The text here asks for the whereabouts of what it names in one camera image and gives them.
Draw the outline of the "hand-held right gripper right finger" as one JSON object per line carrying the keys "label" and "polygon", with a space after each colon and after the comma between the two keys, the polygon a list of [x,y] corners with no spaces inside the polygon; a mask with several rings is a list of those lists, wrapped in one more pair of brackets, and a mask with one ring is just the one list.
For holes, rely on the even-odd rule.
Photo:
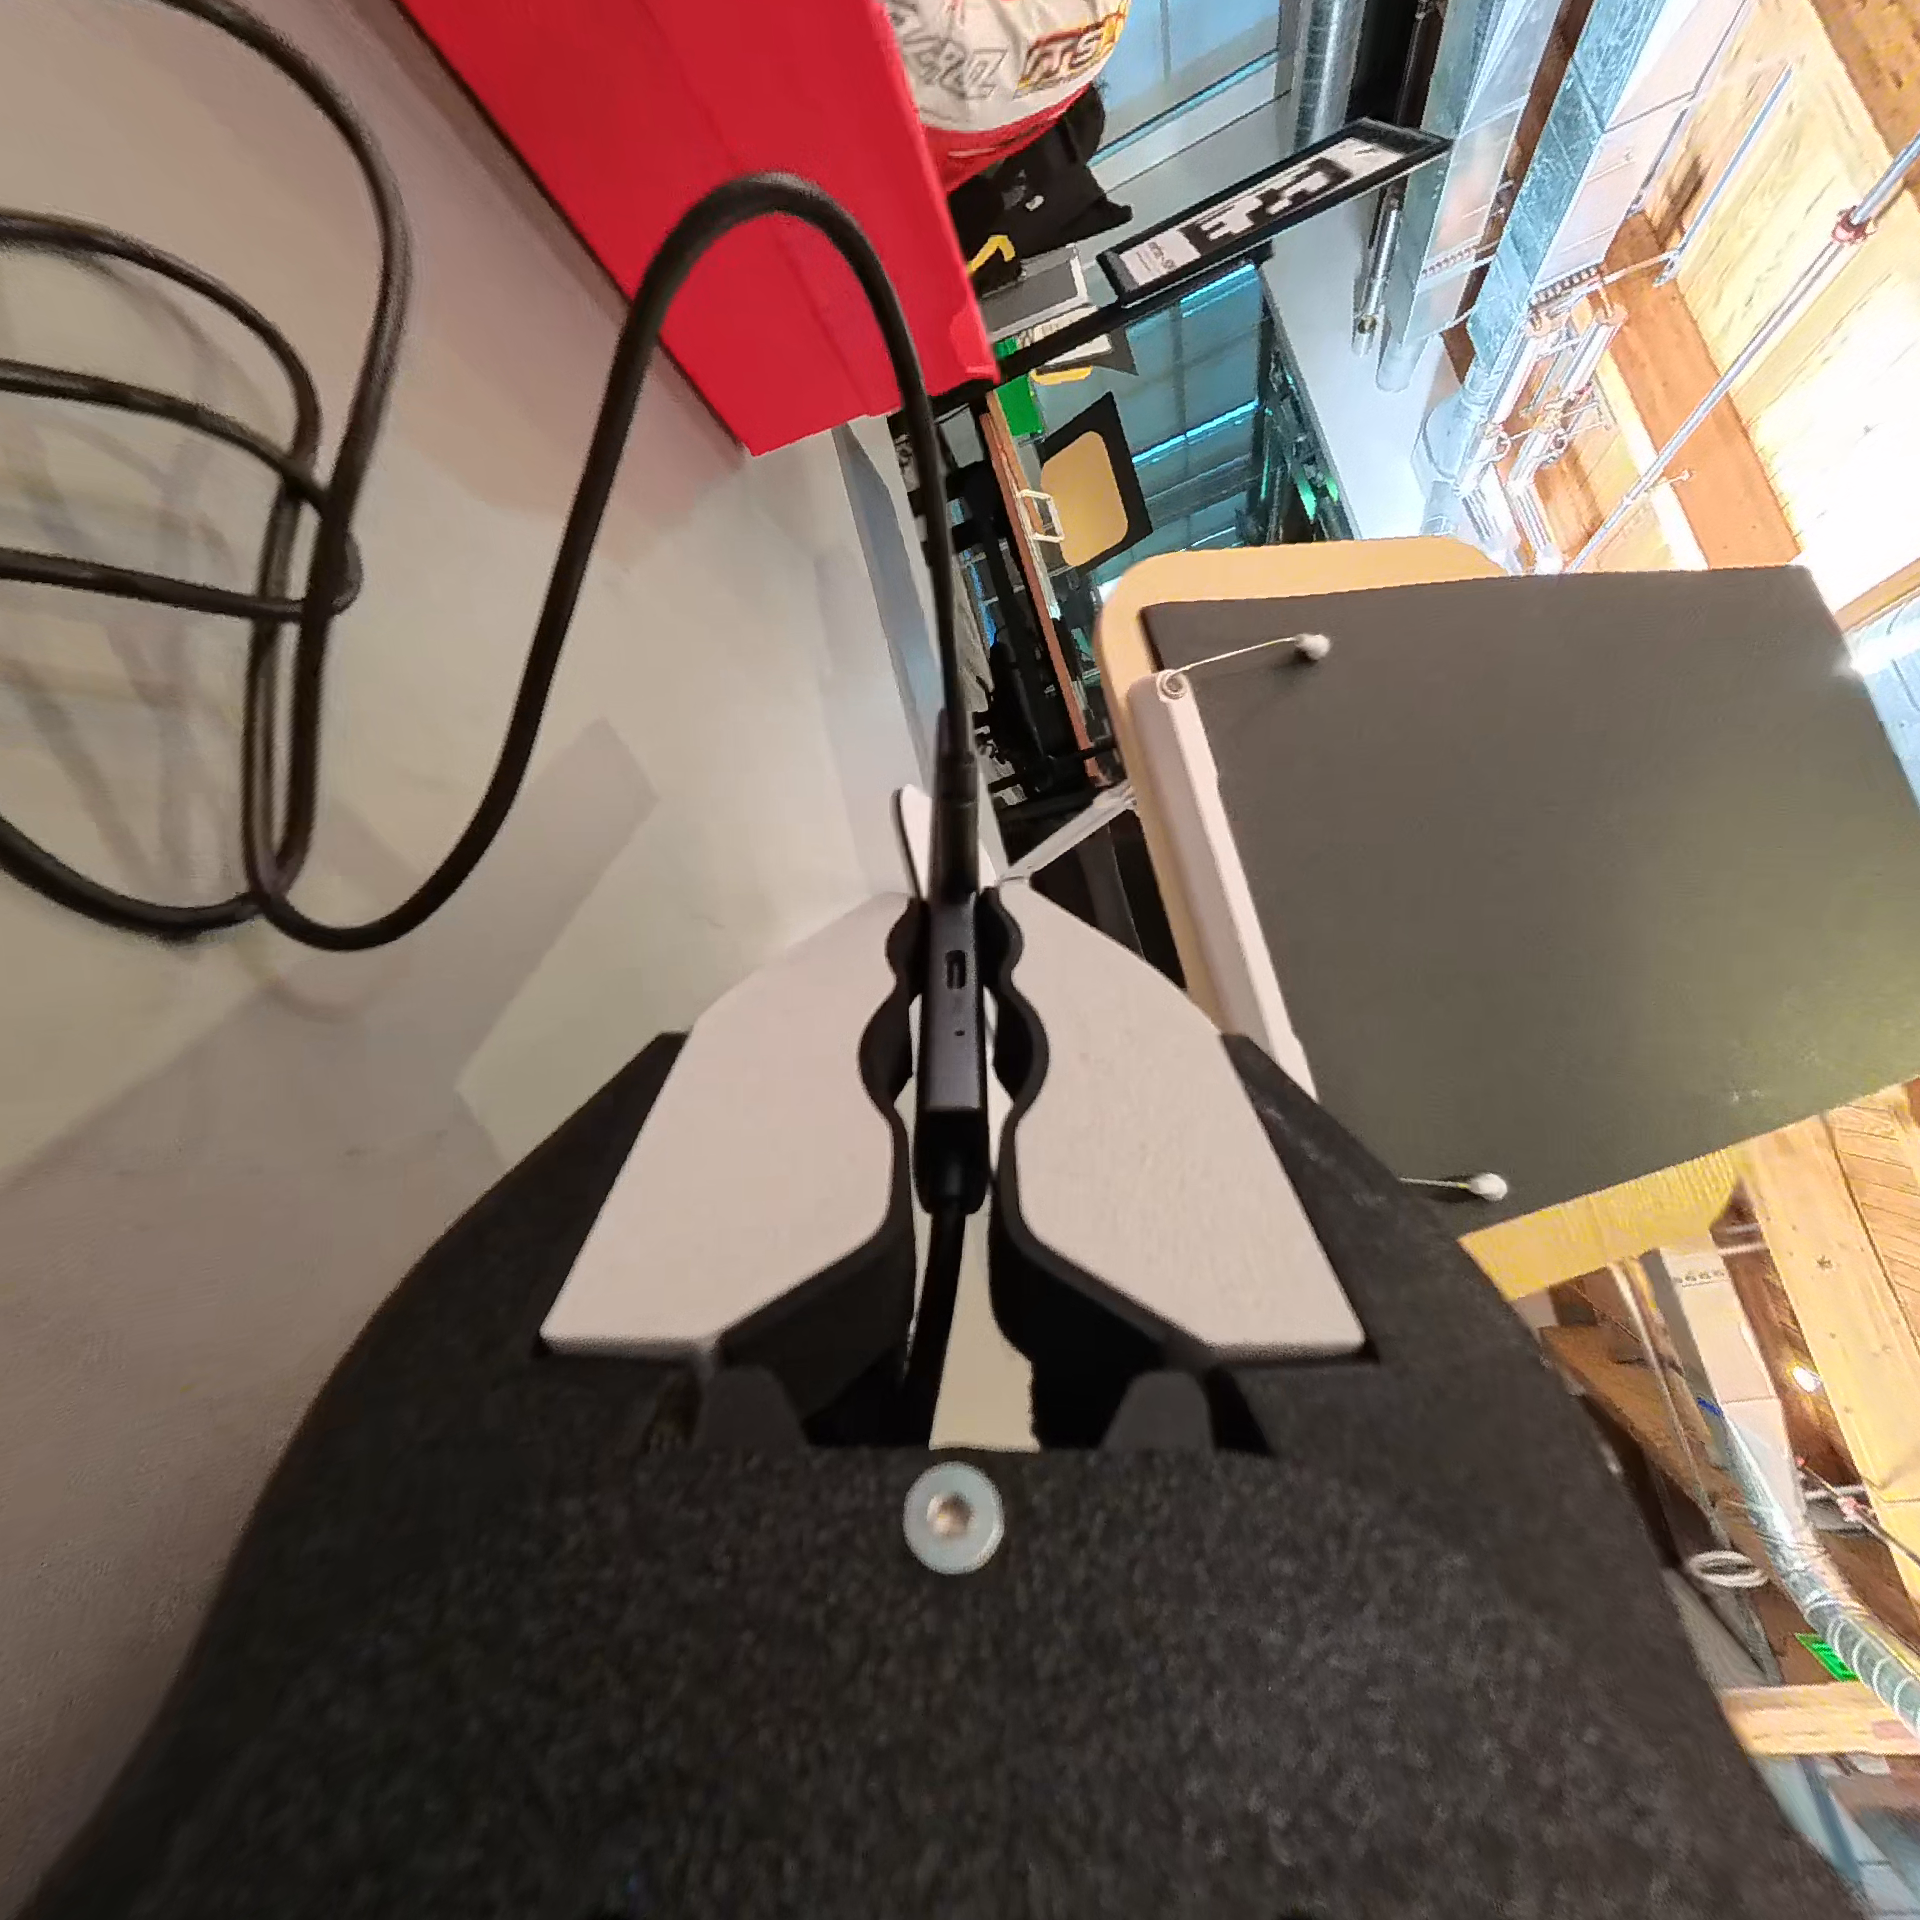
{"label": "hand-held right gripper right finger", "polygon": [[1140,1373],[1343,1363],[1366,1330],[1223,1035],[1165,973],[1032,885],[990,893],[995,1322],[1035,1406]]}

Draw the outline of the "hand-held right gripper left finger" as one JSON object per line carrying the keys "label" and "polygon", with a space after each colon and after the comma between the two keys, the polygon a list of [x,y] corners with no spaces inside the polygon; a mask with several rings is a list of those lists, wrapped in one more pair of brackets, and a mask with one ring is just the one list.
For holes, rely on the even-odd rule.
{"label": "hand-held right gripper left finger", "polygon": [[906,1356],[913,960],[918,900],[876,893],[695,1019],[545,1310],[550,1353],[762,1367],[790,1406]]}

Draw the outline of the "red plastic bin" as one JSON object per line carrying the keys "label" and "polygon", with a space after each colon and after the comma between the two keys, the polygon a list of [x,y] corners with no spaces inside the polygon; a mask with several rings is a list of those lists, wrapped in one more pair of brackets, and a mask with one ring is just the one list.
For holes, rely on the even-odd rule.
{"label": "red plastic bin", "polygon": [[[932,397],[995,352],[876,3],[402,3],[595,260],[630,293],[688,205],[790,175],[892,277]],[[662,345],[748,455],[885,417],[900,393],[836,252],[760,217],[692,270]]]}

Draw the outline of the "grey desk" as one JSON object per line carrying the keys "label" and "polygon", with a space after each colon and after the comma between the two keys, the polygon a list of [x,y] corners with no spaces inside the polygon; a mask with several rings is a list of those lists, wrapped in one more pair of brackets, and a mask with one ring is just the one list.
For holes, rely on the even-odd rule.
{"label": "grey desk", "polygon": [[[256,3],[398,169],[418,286],[329,669],[305,912],[409,893],[482,787],[619,297],[385,3]],[[378,246],[339,140],[146,3],[2,5],[2,205],[195,260],[298,342],[329,437]],[[2,355],[283,430],[226,316],[2,252]],[[536,769],[380,955],[158,946],[2,877],[2,1913],[106,1797],[303,1410],[399,1276],[658,1032],[900,879],[923,567],[876,422],[748,460],[645,382]],[[239,583],[265,473],[2,397],[2,540]],[[2,815],[169,900],[232,885],[220,620],[2,586]]]}

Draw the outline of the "white folding stand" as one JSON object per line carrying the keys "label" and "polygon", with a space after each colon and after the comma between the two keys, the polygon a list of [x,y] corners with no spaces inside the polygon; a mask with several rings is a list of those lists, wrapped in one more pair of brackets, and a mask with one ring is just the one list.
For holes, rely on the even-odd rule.
{"label": "white folding stand", "polygon": [[[1180,669],[1155,669],[1126,696],[1126,712],[1143,719],[1143,745],[1149,775],[1170,785],[1165,830],[1175,843],[1175,879],[1180,882],[1193,926],[1203,972],[1210,983],[1213,1019],[1223,1032],[1258,1040],[1298,1082],[1313,1095],[1313,1075],[1305,1046],[1285,1009],[1276,966],[1253,906],[1252,877],[1229,826],[1219,795],[1219,763],[1213,743],[1200,719],[1196,686],[1226,665],[1259,660],[1276,675],[1305,672],[1330,655],[1335,640],[1326,632],[1280,632],[1223,655],[1200,657]],[[1100,799],[1086,806],[1070,823],[1043,836],[1029,853],[1005,870],[983,867],[988,882],[1025,882],[1046,865],[1089,843],[1122,810],[1140,810],[1140,787],[1122,779]],[[896,790],[896,815],[906,847],[909,877],[926,879],[932,857],[932,799],[909,785]],[[1422,1196],[1445,1203],[1506,1203],[1510,1186],[1503,1173],[1445,1173],[1438,1180],[1405,1176],[1402,1186]]]}

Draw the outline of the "printed tag sign stand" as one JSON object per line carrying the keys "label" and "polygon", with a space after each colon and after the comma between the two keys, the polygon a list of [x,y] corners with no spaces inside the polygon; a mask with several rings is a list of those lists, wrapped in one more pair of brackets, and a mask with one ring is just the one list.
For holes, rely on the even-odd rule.
{"label": "printed tag sign stand", "polygon": [[1450,146],[1453,140],[1438,130],[1353,119],[1263,175],[1223,187],[1208,203],[1193,203],[1122,246],[1100,252],[1096,266],[1118,297],[1113,309],[1158,310],[1165,300],[1180,300],[1243,266],[1283,232],[1408,179],[1422,165],[1449,157]]}

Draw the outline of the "red white printed bag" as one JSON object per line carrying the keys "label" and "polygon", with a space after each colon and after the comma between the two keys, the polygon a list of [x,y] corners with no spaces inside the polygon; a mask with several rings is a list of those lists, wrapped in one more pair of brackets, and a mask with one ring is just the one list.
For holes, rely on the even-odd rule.
{"label": "red white printed bag", "polygon": [[1130,3],[883,3],[942,187],[1023,152],[1090,89]]}

